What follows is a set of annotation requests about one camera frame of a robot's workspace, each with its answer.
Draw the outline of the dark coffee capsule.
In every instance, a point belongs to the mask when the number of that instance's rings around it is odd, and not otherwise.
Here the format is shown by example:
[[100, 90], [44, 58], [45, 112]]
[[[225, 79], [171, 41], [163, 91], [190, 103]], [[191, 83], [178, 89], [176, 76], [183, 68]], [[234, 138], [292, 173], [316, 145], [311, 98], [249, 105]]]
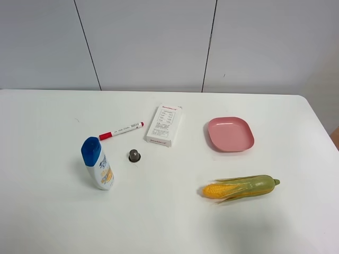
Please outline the dark coffee capsule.
[[136, 150], [132, 149], [129, 151], [129, 161], [130, 162], [138, 162], [141, 159], [141, 154]]

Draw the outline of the red and white marker pen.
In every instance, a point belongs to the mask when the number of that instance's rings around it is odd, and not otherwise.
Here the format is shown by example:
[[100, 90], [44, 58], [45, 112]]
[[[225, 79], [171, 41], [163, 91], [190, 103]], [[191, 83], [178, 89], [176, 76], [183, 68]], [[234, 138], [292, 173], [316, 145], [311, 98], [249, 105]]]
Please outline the red and white marker pen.
[[133, 131], [133, 130], [142, 128], [143, 126], [144, 126], [144, 123], [143, 123], [143, 122], [138, 122], [138, 123], [129, 125], [129, 126], [127, 126], [127, 127], [121, 128], [121, 129], [116, 130], [116, 131], [113, 131], [113, 132], [107, 132], [107, 133], [104, 133], [104, 134], [100, 134], [100, 135], [99, 135], [99, 140], [100, 140], [100, 141], [103, 141], [103, 140], [106, 140], [106, 139], [115, 137], [115, 136], [117, 136], [117, 135], [120, 135], [120, 134], [129, 132], [129, 131]]

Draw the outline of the pink square plate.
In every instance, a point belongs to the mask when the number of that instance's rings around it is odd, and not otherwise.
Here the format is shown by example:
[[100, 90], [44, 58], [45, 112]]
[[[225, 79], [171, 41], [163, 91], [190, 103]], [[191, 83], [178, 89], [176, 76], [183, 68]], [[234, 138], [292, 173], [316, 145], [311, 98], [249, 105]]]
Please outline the pink square plate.
[[217, 117], [209, 121], [208, 134], [213, 146], [221, 152], [242, 152], [254, 145], [248, 123], [238, 117]]

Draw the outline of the toy corn cob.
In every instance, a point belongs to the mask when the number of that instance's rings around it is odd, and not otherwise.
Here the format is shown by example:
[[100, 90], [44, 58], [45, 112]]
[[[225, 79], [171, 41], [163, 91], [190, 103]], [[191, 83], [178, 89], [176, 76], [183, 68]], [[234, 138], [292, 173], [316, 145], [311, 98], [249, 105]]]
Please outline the toy corn cob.
[[221, 204], [242, 198], [266, 195], [279, 184], [278, 179], [269, 175], [216, 179], [214, 183], [202, 189], [202, 195], [209, 199], [218, 199], [218, 203]]

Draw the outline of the blue-capped white lotion bottle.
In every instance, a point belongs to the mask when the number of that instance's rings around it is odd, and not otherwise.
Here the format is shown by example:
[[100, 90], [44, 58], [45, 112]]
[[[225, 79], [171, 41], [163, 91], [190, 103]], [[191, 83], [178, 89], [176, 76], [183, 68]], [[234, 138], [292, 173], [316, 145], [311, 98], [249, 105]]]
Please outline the blue-capped white lotion bottle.
[[81, 147], [81, 154], [95, 186], [104, 191], [110, 190], [114, 174], [99, 139], [97, 137], [87, 138]]

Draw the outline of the white cardboard box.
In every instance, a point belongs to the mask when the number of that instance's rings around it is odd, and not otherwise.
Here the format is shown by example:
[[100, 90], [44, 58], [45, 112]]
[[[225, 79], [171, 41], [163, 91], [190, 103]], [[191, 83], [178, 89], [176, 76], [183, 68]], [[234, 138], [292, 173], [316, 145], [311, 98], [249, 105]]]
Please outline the white cardboard box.
[[182, 118], [181, 106], [161, 104], [146, 134], [146, 141], [172, 147]]

